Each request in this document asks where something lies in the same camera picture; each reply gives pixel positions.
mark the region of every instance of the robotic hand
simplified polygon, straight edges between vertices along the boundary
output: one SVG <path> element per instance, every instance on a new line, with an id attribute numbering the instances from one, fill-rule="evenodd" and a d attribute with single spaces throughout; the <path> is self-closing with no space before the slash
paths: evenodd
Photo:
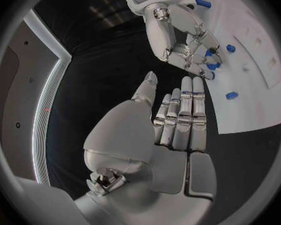
<path id="1" fill-rule="evenodd" d="M 143 16 L 150 46 L 157 58 L 202 78 L 215 78 L 212 71 L 201 65 L 223 63 L 222 51 L 217 39 L 193 12 L 197 8 L 196 0 L 126 1 L 136 15 Z M 189 44 L 177 43 L 174 28 L 191 35 L 193 40 Z M 207 56 L 195 54 L 200 45 L 207 49 Z"/>
<path id="2" fill-rule="evenodd" d="M 123 224 L 197 224 L 217 187 L 205 153 L 203 81 L 184 77 L 181 90 L 164 97 L 152 124 L 157 83 L 149 72 L 132 99 L 110 110 L 86 138 L 90 192 L 77 203 L 90 208 L 91 198 Z"/>

